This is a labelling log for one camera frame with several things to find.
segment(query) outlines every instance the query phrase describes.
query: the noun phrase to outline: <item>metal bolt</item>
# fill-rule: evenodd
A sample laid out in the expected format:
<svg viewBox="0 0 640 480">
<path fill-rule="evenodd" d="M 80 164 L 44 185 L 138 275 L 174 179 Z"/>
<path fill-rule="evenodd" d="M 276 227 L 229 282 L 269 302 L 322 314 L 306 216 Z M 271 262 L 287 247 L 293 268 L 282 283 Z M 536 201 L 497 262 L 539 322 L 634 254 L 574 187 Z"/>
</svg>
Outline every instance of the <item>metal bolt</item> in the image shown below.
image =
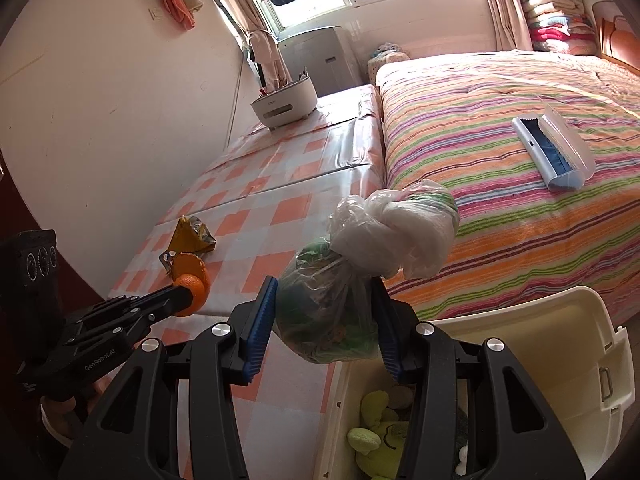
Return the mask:
<svg viewBox="0 0 640 480">
<path fill-rule="evenodd" d="M 142 346 L 142 349 L 145 352 L 153 352 L 160 346 L 160 342 L 158 339 L 145 339 L 140 346 Z"/>
<path fill-rule="evenodd" d="M 211 333 L 217 336 L 227 335 L 231 332 L 231 327 L 227 323 L 218 323 L 211 327 Z"/>
<path fill-rule="evenodd" d="M 497 337 L 492 337 L 489 341 L 486 342 L 486 345 L 490 350 L 494 352 L 502 352 L 504 350 L 504 343 L 500 341 Z"/>
<path fill-rule="evenodd" d="M 415 331 L 420 335 L 431 335 L 436 329 L 431 323 L 418 323 L 415 326 Z"/>
</svg>

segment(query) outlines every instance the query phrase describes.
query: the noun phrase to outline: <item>orange and white checkered cloth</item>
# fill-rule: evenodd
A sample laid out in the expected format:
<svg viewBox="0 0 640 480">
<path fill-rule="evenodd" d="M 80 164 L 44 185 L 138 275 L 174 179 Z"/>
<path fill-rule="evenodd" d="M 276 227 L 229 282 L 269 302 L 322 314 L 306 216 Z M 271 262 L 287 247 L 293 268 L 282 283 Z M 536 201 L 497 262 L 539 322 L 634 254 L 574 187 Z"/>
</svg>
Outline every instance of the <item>orange and white checkered cloth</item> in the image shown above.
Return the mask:
<svg viewBox="0 0 640 480">
<path fill-rule="evenodd" d="M 308 119 L 274 132 L 254 128 L 169 209 L 110 296 L 141 296 L 168 285 L 158 256 L 177 219 L 195 214 L 216 238 L 215 250 L 203 258 L 212 280 L 209 299 L 197 314 L 157 323 L 152 335 L 172 344 L 226 319 L 236 304 L 255 299 L 266 275 L 278 277 L 297 250 L 326 234 L 341 198 L 367 197 L 384 186 L 381 136 L 372 86 L 320 98 Z M 252 480 L 311 478 L 333 372 L 333 365 L 308 363 L 271 337 L 260 374 L 250 386 L 233 388 Z M 178 396 L 178 455 L 189 479 L 187 390 L 181 385 Z"/>
</svg>

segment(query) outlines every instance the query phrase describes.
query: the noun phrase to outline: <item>tied plastic bag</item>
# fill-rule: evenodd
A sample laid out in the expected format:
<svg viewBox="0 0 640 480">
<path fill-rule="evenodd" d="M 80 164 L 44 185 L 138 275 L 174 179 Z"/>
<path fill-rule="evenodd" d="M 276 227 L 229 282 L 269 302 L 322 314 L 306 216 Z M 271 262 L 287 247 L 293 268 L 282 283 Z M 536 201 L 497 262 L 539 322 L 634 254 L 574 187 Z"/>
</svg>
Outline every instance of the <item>tied plastic bag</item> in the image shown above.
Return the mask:
<svg viewBox="0 0 640 480">
<path fill-rule="evenodd" d="M 329 237 L 306 245 L 282 273 L 274 332 L 313 363 L 376 357 L 370 279 L 401 267 L 406 278 L 434 276 L 459 222 L 453 197 L 431 180 L 342 199 L 329 216 Z"/>
</svg>

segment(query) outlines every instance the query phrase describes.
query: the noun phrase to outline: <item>striped bedspread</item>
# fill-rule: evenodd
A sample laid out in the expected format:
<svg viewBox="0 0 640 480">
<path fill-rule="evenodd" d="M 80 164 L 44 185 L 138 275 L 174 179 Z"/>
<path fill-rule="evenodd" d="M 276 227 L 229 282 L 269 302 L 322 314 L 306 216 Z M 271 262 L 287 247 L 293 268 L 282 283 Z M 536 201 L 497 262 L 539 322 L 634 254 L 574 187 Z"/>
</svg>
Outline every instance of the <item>striped bedspread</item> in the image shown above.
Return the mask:
<svg viewBox="0 0 640 480">
<path fill-rule="evenodd" d="M 378 74 L 389 188 L 452 192 L 460 228 L 439 275 L 387 282 L 422 319 L 594 288 L 614 323 L 640 310 L 640 78 L 595 57 L 501 52 L 388 64 Z M 550 192 L 511 120 L 552 105 L 596 159 Z"/>
</svg>

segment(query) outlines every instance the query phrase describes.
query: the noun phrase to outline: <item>beige curtain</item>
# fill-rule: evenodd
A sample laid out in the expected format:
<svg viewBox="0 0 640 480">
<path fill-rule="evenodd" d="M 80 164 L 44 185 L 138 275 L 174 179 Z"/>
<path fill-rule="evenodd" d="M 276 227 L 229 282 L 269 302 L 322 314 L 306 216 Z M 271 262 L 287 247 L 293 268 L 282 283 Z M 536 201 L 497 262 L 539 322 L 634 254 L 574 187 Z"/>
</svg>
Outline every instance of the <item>beige curtain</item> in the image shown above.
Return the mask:
<svg viewBox="0 0 640 480">
<path fill-rule="evenodd" d="M 267 83 L 267 92 L 291 81 L 275 38 L 269 32 L 253 0 L 223 0 L 229 13 L 244 28 L 254 50 L 255 61 L 260 63 Z"/>
<path fill-rule="evenodd" d="M 533 50 L 520 0 L 488 0 L 494 20 L 496 50 Z"/>
</svg>

